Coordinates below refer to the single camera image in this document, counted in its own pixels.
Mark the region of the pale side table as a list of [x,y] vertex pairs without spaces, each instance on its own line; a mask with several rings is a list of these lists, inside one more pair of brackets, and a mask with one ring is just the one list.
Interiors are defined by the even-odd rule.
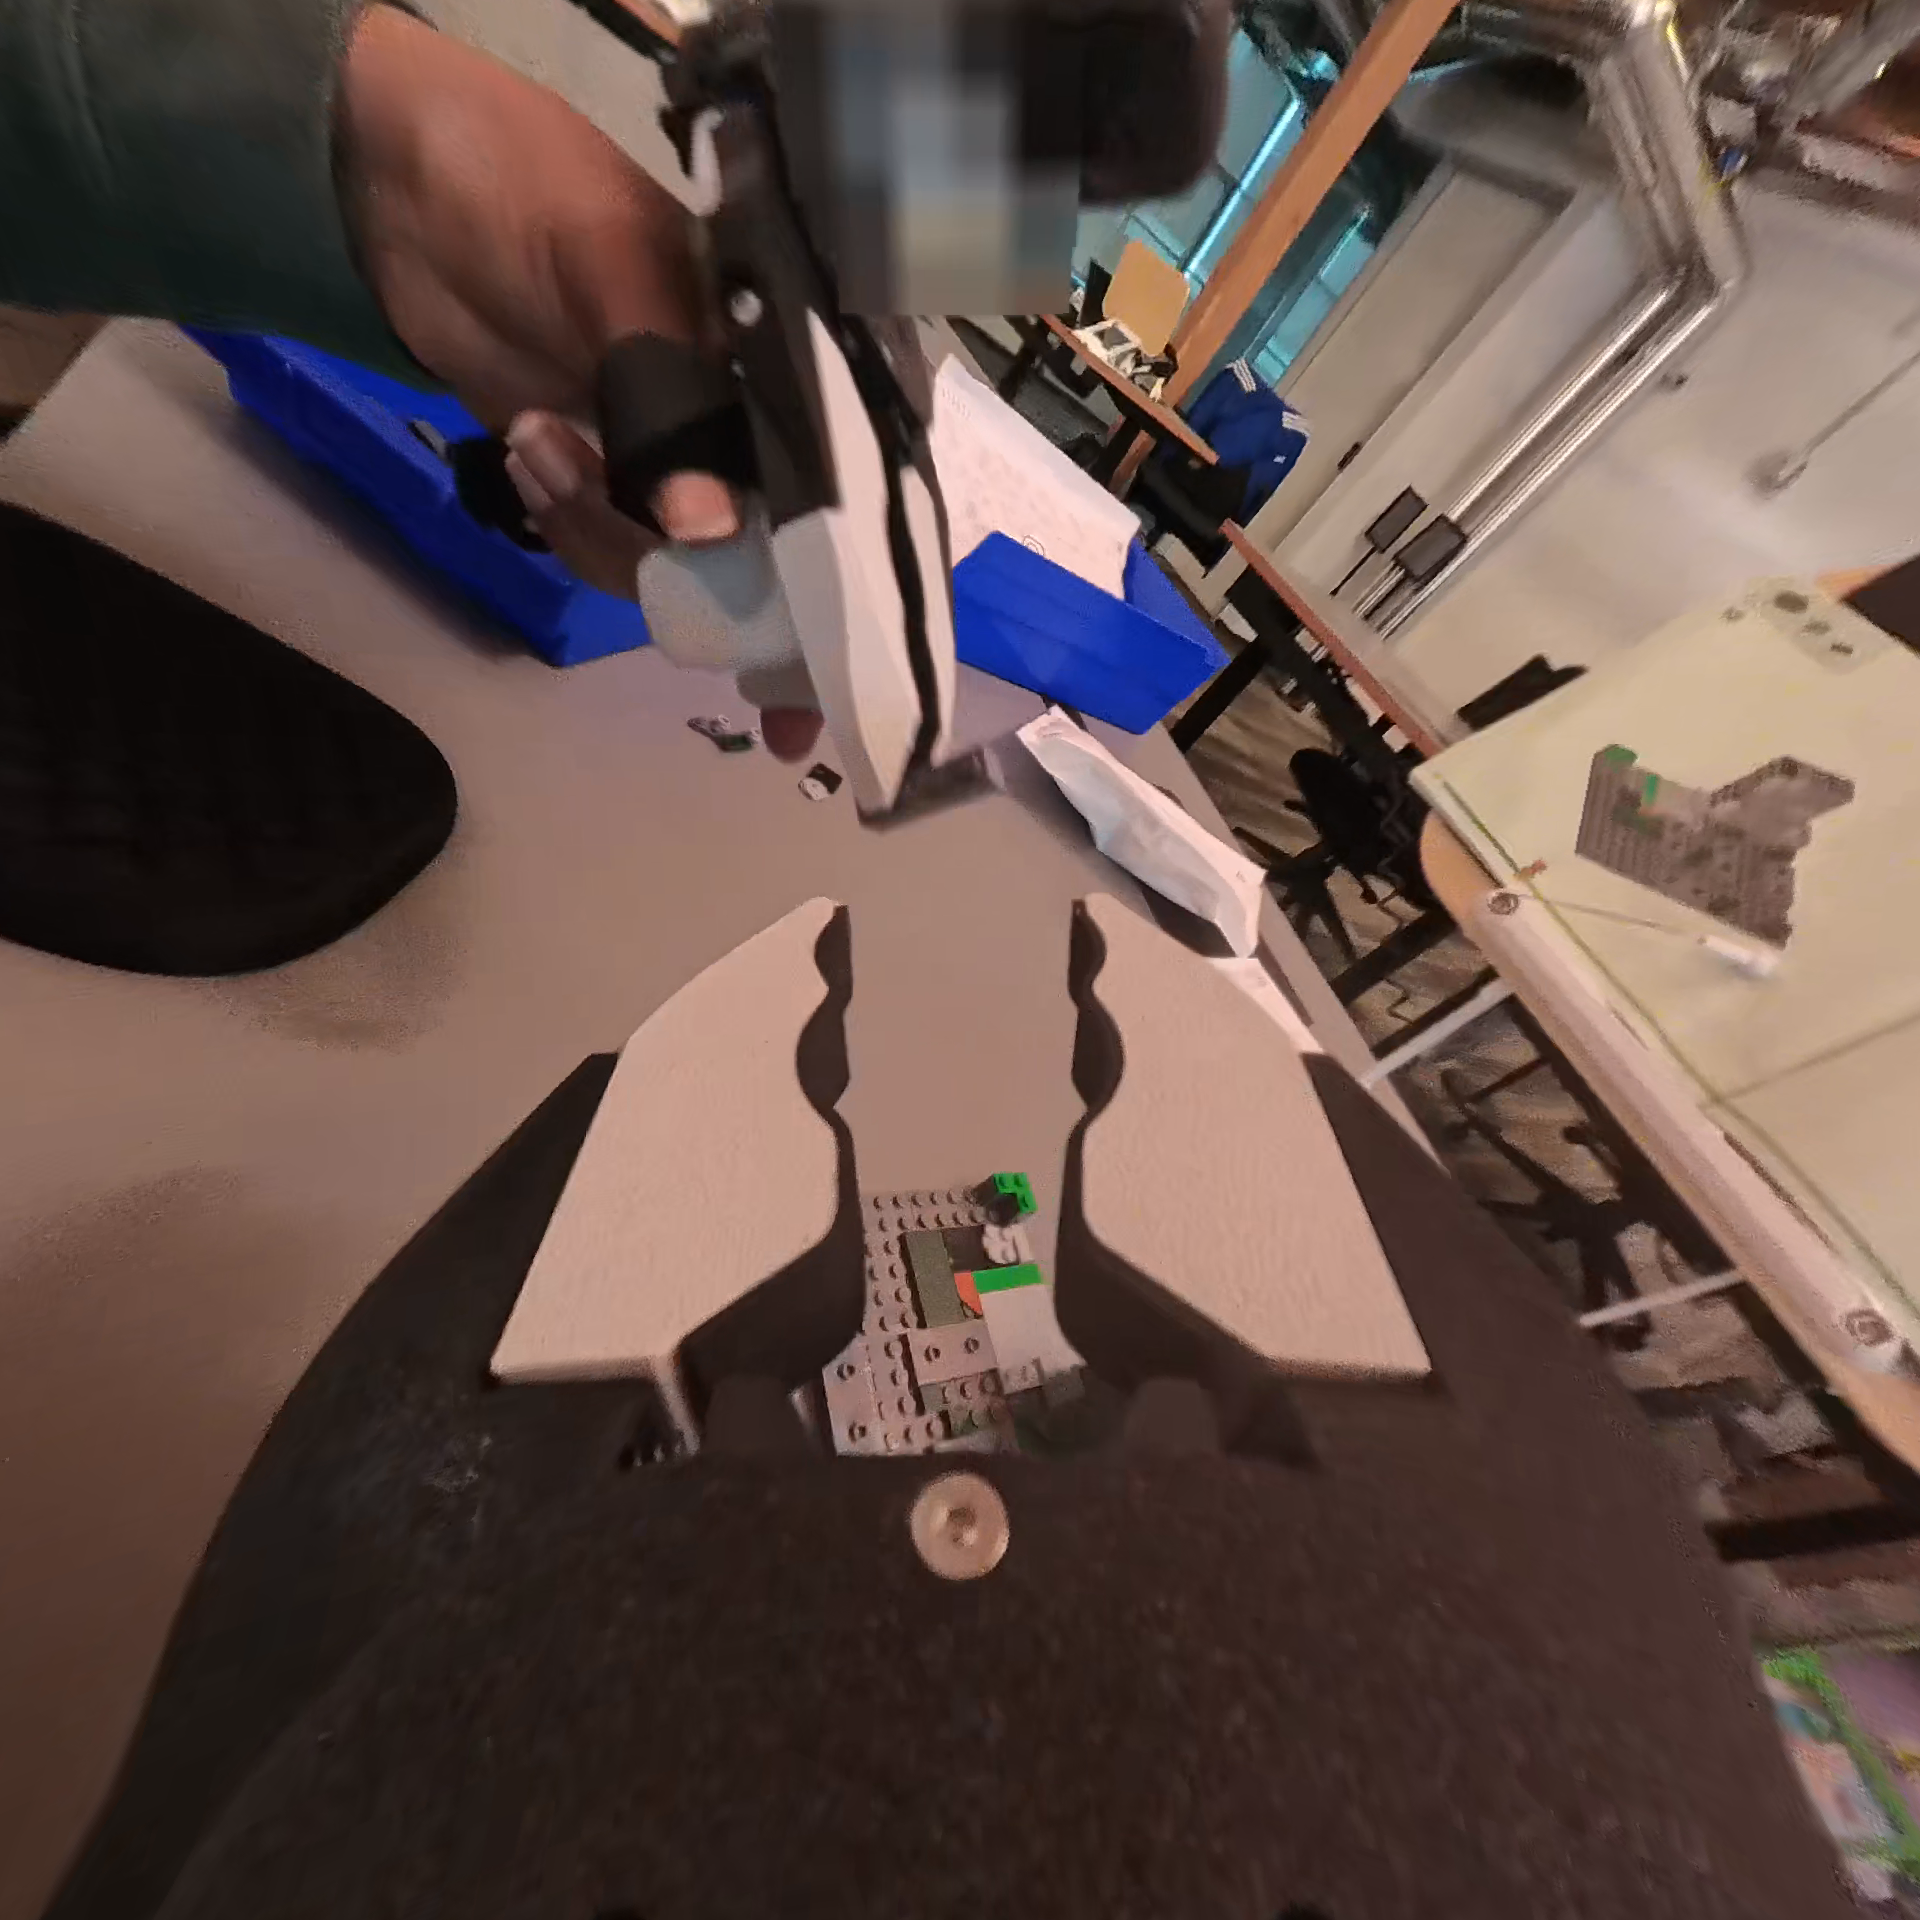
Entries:
[[[1595,751],[1851,778],[1762,946],[1578,855]],[[1917,1469],[1917,563],[1752,582],[1415,775],[1425,869],[1861,1427]]]

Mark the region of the white instruction booklet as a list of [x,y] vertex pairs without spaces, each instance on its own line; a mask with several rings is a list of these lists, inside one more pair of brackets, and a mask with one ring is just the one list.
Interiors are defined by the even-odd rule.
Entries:
[[1109,596],[1126,596],[1138,542],[1128,506],[1067,460],[973,367],[949,354],[933,382],[928,447],[952,561],[1005,534]]

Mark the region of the wooden background desk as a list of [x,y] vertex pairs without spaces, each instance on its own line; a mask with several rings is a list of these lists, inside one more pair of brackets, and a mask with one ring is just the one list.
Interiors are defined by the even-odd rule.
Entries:
[[1286,682],[1334,689],[1339,700],[1366,705],[1423,756],[1471,734],[1471,725],[1353,607],[1297,582],[1235,518],[1219,533],[1229,561],[1240,565],[1229,606],[1267,641]]
[[1166,444],[1182,447],[1203,467],[1216,467],[1216,450],[1174,406],[1151,397],[1077,330],[1056,315],[1038,318],[1038,326],[1043,326],[1043,339],[1059,342],[1080,367],[1096,375],[1120,417],[1088,468],[1107,491],[1128,498],[1152,450]]

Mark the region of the metal pipes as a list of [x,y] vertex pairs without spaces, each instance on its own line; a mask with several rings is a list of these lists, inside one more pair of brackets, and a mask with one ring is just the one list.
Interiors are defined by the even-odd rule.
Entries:
[[1611,148],[1650,261],[1645,286],[1592,337],[1446,517],[1462,546],[1421,585],[1376,588],[1360,610],[1397,634],[1669,375],[1743,295],[1750,251],[1697,95],[1671,3],[1465,5],[1467,34],[1575,68]]

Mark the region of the grey brick baseplate model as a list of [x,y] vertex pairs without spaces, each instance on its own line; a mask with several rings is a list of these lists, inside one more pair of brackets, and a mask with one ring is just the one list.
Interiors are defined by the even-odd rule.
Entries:
[[837,1455],[1086,1444],[1088,1370],[1062,1327],[1026,1172],[862,1196],[862,1323],[823,1370]]

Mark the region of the person's left forearm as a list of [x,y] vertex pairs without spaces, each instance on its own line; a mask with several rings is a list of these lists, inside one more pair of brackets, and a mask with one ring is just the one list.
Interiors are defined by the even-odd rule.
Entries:
[[277,333],[433,385],[342,198],[339,95],[367,12],[6,3],[6,306]]

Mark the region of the colourful printed box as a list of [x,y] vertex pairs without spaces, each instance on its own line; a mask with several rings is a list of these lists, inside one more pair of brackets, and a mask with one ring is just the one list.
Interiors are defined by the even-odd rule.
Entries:
[[1783,1746],[1866,1915],[1919,1915],[1917,1644],[1776,1647]]

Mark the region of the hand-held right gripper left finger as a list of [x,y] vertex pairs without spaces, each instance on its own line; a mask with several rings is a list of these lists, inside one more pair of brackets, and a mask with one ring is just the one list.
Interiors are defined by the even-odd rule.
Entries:
[[638,1380],[680,1444],[803,1430],[864,1315],[851,911],[808,898],[630,1036],[489,1357],[498,1386]]

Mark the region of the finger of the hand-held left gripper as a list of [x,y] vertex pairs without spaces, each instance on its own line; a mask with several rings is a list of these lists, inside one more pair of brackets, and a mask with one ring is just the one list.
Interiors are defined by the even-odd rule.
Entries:
[[957,710],[953,553],[939,473],[930,450],[936,365],[921,325],[862,318],[869,367],[883,382],[871,421],[887,462],[899,517],[889,531],[909,622],[921,717],[911,767],[930,771],[952,756]]
[[801,341],[818,401],[826,503],[776,527],[776,572],[856,809],[889,818],[927,723],[909,613],[917,556],[906,493],[896,454],[827,319],[810,313]]

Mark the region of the blue plastic bin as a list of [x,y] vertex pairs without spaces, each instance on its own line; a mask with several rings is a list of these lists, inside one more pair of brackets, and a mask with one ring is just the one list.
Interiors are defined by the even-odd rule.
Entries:
[[952,602],[962,666],[1133,737],[1160,726],[1231,660],[1141,545],[1114,594],[993,533],[957,563]]
[[447,588],[555,668],[650,644],[637,604],[545,546],[507,450],[450,396],[279,337],[191,326],[235,404],[369,507]]

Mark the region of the person's left hand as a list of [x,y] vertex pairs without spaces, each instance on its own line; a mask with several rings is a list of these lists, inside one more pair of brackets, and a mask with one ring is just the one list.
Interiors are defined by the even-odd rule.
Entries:
[[659,181],[555,92],[387,5],[349,36],[336,156],[391,330],[504,437],[527,518],[584,582],[633,596],[662,538],[739,534],[705,470],[662,482],[656,533],[624,517],[587,437],[614,345],[718,347],[690,217]]

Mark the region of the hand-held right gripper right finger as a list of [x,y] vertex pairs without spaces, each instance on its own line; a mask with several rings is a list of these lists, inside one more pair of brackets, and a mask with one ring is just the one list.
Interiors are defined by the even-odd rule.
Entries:
[[1112,897],[1072,911],[1074,1082],[1086,1114],[1064,1196],[1071,1342],[1119,1372],[1119,1284],[1288,1375],[1425,1379],[1432,1359],[1289,1036],[1158,924]]

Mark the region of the wooden beam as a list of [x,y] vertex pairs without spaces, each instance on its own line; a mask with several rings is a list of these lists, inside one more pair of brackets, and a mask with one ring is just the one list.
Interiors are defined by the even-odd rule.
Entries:
[[1185,310],[1174,333],[1181,365],[1166,385],[1166,404],[1185,402],[1221,356],[1249,306],[1263,295],[1455,12],[1457,3],[1391,3],[1371,14],[1330,94],[1307,113],[1298,140],[1253,197],[1232,242]]

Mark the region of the blue jacket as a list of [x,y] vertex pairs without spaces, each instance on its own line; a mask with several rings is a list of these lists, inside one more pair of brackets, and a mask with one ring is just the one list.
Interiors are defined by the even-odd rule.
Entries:
[[1189,430],[1211,445],[1224,468],[1246,468],[1258,490],[1277,490],[1311,444],[1306,414],[1253,365],[1232,358],[1185,404]]

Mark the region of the crumpled white paper bag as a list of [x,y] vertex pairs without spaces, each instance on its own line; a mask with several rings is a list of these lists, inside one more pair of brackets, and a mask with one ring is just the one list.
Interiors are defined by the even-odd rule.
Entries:
[[1232,957],[1259,948],[1264,871],[1114,756],[1062,709],[1016,731],[1088,825],[1096,847],[1145,889],[1210,924]]

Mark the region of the grey brick building model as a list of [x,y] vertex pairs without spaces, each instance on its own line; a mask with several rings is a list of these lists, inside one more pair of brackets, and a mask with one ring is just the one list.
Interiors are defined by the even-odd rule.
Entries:
[[1632,750],[1592,759],[1575,853],[1669,903],[1769,946],[1793,937],[1795,863],[1856,781],[1798,756],[1703,789],[1657,775]]

